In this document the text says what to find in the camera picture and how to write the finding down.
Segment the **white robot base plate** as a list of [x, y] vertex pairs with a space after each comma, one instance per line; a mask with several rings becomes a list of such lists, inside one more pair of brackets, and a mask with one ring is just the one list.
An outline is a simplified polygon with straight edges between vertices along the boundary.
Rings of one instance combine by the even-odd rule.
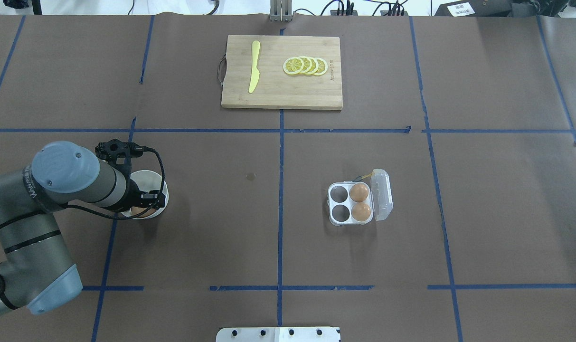
[[227, 327], [216, 335], [217, 342], [340, 342], [339, 327]]

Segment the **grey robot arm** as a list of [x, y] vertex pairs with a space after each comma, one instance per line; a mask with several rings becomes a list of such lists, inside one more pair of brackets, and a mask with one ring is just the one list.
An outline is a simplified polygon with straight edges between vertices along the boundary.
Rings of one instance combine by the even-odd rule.
[[112, 139], [94, 151], [69, 141], [42, 147], [23, 169], [0, 174], [0, 317], [26, 307], [39, 315], [83, 290], [54, 214], [66, 209], [105, 219], [155, 216], [167, 203], [165, 172], [152, 189], [132, 179], [132, 158], [159, 152]]

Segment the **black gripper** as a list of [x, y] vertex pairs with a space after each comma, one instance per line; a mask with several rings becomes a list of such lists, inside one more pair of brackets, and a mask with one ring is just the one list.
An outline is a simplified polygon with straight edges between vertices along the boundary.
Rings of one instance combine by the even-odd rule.
[[124, 208], [125, 210], [131, 210], [132, 208], [161, 210], [165, 208], [167, 201], [167, 194], [159, 189], [150, 190], [149, 192], [130, 190], [124, 200]]

